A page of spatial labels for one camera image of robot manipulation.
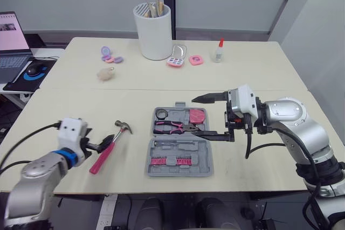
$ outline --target laptop screen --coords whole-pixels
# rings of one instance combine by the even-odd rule
[[[14,12],[0,12],[0,52],[28,50],[18,19]]]

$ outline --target pencil holder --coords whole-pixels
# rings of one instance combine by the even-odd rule
[[[148,11],[147,3],[133,9],[141,53],[151,60],[166,59],[173,49],[170,7],[164,5],[163,15],[155,18],[144,17]]]

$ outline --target pink hammer handle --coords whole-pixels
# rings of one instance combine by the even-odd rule
[[[100,156],[98,157],[97,161],[92,165],[92,167],[90,168],[89,172],[92,174],[97,174],[98,171],[101,169],[103,163],[106,161],[106,159],[108,158],[108,156],[110,155],[110,153],[113,151],[115,147],[115,142],[112,142],[107,148],[106,150],[104,150]]]

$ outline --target blue mouse pad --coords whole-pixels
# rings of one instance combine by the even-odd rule
[[[55,60],[35,60],[31,64],[34,63],[42,63],[44,67],[42,71],[35,75],[29,76],[26,71],[24,71],[15,82],[10,82],[3,88],[7,91],[25,91],[25,92],[34,92],[39,88],[39,85],[46,77],[50,69],[54,66]]]

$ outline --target tool case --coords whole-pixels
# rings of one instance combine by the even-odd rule
[[[206,177],[213,174],[211,144],[208,140],[197,137],[191,132],[182,134],[155,134],[154,130],[174,130],[171,125],[156,125],[156,112],[164,109],[168,112],[165,121],[189,123],[191,109],[202,110],[205,119],[197,124],[200,130],[209,130],[206,110],[203,108],[188,108],[184,102],[176,102],[175,107],[157,107],[153,112],[151,132],[154,137],[150,140],[147,153],[147,174],[149,176],[185,176]]]

